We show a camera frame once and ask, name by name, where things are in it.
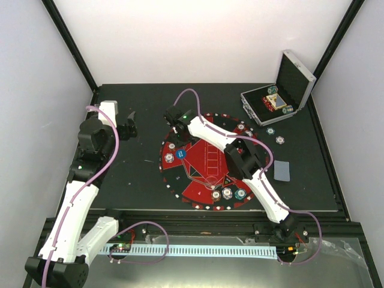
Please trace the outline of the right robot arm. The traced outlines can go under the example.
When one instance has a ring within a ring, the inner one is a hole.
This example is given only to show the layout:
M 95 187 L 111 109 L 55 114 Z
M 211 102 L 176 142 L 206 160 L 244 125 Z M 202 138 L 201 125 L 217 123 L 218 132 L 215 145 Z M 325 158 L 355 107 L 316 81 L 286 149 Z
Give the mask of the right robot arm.
M 288 241 L 295 234 L 297 220 L 290 208 L 280 199 L 269 183 L 255 143 L 263 143 L 247 134 L 229 132 L 210 123 L 202 116 L 177 114 L 164 115 L 173 130 L 173 142 L 190 142 L 194 138 L 206 141 L 222 152 L 232 177 L 241 180 L 262 204 L 267 218 L 274 223 L 273 235 L 280 242 Z

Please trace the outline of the grey white chip stack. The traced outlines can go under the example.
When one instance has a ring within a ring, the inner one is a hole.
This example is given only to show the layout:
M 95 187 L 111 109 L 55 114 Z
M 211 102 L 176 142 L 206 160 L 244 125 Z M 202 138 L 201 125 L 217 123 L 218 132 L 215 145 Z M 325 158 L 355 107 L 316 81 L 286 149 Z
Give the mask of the grey white chip stack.
M 276 142 L 277 142 L 279 145 L 282 145 L 282 144 L 285 142 L 285 140 L 284 140 L 283 137 L 278 136 L 278 137 L 276 137 Z

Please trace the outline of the blue small blind button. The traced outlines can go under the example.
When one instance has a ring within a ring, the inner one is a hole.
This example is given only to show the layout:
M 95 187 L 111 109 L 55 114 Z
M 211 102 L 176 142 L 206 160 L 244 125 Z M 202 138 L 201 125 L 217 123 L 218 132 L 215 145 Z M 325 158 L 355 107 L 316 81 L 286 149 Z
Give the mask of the blue small blind button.
M 182 159 L 184 159 L 186 156 L 187 156 L 187 152 L 186 152 L 186 150 L 184 150 L 184 149 L 178 149 L 178 150 L 175 152 L 175 157 L 176 157 L 177 159 L 182 160 Z

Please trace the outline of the clear round dealer button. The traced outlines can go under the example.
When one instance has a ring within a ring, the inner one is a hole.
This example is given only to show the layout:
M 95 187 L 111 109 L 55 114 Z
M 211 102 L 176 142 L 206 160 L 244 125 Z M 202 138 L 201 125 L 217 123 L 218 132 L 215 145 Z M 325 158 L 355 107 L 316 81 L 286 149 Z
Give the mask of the clear round dealer button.
M 218 183 L 219 183 L 219 180 L 214 176 L 208 176 L 205 179 L 205 186 L 209 190 L 215 190 Z

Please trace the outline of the black triangular marker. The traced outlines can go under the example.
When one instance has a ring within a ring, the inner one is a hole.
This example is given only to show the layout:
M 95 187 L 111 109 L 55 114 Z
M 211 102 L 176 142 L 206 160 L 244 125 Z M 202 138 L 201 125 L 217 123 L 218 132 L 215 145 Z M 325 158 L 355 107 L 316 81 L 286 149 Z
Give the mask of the black triangular marker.
M 223 188 L 234 185 L 234 184 L 235 184 L 235 180 L 233 180 L 229 175 L 223 176 L 223 183 L 222 183 Z

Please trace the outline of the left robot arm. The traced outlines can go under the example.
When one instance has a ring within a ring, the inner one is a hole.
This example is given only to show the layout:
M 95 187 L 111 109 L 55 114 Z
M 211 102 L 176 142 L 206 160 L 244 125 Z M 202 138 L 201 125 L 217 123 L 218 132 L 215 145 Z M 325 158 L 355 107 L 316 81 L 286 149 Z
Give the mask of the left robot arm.
M 94 106 L 88 109 L 94 115 L 79 127 L 75 158 L 52 231 L 37 256 L 25 263 L 27 274 L 41 287 L 83 287 L 92 261 L 107 241 L 128 235 L 128 223 L 111 216 L 100 217 L 81 235 L 120 141 L 137 136 L 134 113 L 128 115 L 125 124 L 117 125 L 115 111 L 104 112 Z

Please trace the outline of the blue card deck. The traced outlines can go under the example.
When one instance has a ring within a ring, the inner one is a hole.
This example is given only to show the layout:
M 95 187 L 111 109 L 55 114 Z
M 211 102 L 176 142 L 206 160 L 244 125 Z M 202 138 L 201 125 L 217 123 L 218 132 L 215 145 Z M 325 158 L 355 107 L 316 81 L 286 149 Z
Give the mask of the blue card deck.
M 290 182 L 290 163 L 288 161 L 274 161 L 274 179 Z

